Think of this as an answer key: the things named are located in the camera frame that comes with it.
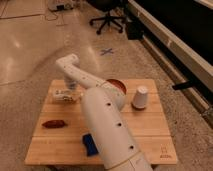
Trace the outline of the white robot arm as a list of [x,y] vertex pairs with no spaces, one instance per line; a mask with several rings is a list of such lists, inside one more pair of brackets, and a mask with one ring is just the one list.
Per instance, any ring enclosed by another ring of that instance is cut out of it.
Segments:
[[79,68],[70,54],[56,60],[64,75],[85,89],[81,111],[107,171],[153,171],[128,128],[121,110],[126,90]]

